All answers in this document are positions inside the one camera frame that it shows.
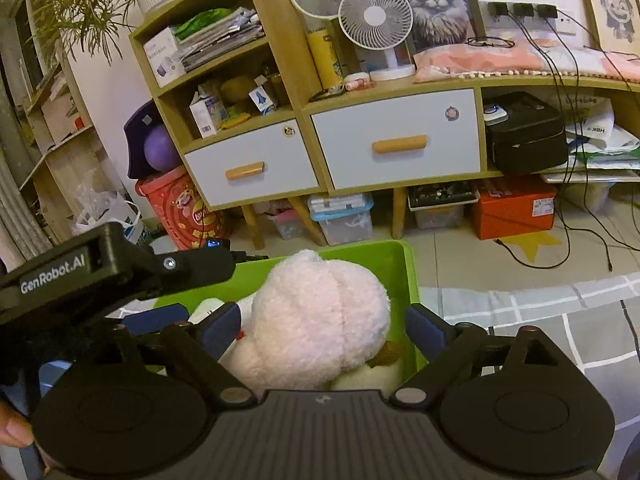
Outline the person's left hand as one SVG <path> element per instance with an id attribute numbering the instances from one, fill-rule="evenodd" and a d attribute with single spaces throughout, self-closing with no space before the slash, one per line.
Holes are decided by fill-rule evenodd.
<path id="1" fill-rule="evenodd" d="M 28 448 L 34 443 L 32 426 L 6 402 L 0 403 L 0 444 Z"/>

